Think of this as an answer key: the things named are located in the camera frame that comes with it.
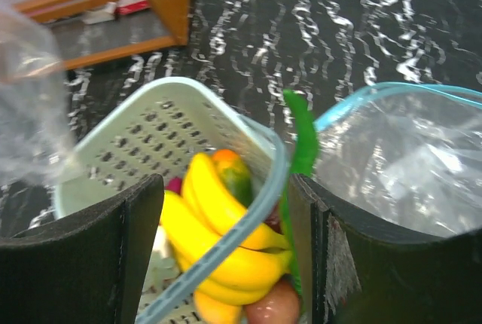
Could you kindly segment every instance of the clear plastic bag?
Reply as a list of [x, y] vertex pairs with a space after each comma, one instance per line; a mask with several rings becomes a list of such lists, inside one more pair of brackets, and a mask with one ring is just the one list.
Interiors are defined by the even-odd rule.
[[0, 185], [53, 185], [80, 173], [64, 80], [50, 31], [0, 2]]
[[377, 84], [316, 123], [316, 180], [337, 196], [439, 237], [482, 226], [482, 94]]

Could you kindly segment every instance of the green chili pepper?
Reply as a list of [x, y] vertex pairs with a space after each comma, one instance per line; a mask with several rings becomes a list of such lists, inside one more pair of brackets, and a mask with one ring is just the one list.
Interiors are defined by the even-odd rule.
[[[308, 110], [307, 101], [299, 94], [292, 90], [284, 90], [283, 96], [291, 113], [294, 117], [294, 125], [297, 131], [297, 141], [294, 147], [293, 158], [291, 159], [291, 167], [289, 174], [301, 173], [311, 177], [315, 159], [318, 157], [319, 143], [316, 135], [314, 119]], [[291, 250], [293, 251], [293, 259], [290, 263], [290, 271], [293, 276], [294, 288], [298, 295], [303, 299], [301, 292], [300, 272], [294, 249], [293, 229], [288, 211], [288, 198], [286, 188], [283, 192], [281, 203], [279, 205], [282, 232], [288, 240]]]

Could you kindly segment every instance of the wooden stand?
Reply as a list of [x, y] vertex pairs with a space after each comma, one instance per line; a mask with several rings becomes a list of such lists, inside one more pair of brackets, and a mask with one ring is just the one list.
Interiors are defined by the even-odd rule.
[[[28, 0], [14, 7], [18, 11], [29, 15], [33, 20], [39, 23], [45, 23], [49, 20], [79, 14], [100, 7], [108, 2], [116, 1], [117, 0]], [[93, 53], [85, 57], [66, 60], [66, 68], [75, 69], [81, 66], [88, 66], [162, 47], [186, 45], [188, 43], [189, 0], [148, 1], [152, 11], [169, 32], [168, 35]]]

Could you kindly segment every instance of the black marble floor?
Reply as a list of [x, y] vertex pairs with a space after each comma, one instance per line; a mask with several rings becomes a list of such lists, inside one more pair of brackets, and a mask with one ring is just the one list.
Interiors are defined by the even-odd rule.
[[[290, 144], [285, 87], [304, 92], [315, 115], [378, 81], [480, 90], [481, 21], [482, 0], [194, 0], [188, 47], [69, 73], [71, 128], [81, 139], [139, 86], [183, 75]], [[0, 234], [51, 211], [43, 188], [2, 187]]]

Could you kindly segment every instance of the banana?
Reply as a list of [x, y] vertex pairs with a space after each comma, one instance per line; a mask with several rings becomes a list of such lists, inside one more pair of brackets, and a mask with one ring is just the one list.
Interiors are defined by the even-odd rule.
[[199, 290], [193, 294], [194, 306], [207, 324], [239, 324], [243, 317], [243, 307], [216, 301]]
[[[181, 196], [164, 194], [160, 221], [175, 250], [188, 262], [196, 262], [220, 239], [206, 228], [188, 209]], [[209, 276], [232, 289], [263, 290], [274, 285], [286, 272], [291, 252], [266, 253], [236, 248]]]
[[[177, 251], [175, 251], [175, 259], [182, 272], [187, 271], [192, 266], [192, 264], [183, 258]], [[267, 293], [270, 292], [271, 288], [267, 287], [262, 290], [247, 292], [245, 290], [232, 289], [207, 278], [196, 288], [196, 290], [209, 295], [211, 298], [220, 301], [221, 303], [229, 305], [247, 305], [264, 298]]]
[[204, 217], [203, 212], [200, 209], [200, 205], [198, 203], [196, 192], [194, 192], [192, 181], [191, 181], [191, 174], [190, 171], [186, 172], [186, 176], [184, 177], [181, 189], [181, 196], [184, 198], [185, 203], [191, 209], [193, 214], [208, 228], [214, 230], [214, 228], [209, 224], [206, 217]]
[[[188, 178], [196, 193], [200, 210], [210, 226], [221, 236], [246, 214], [247, 209], [225, 188], [207, 154], [201, 152], [194, 155], [189, 166]], [[285, 237], [264, 223], [260, 224], [241, 246], [251, 250], [289, 248]]]

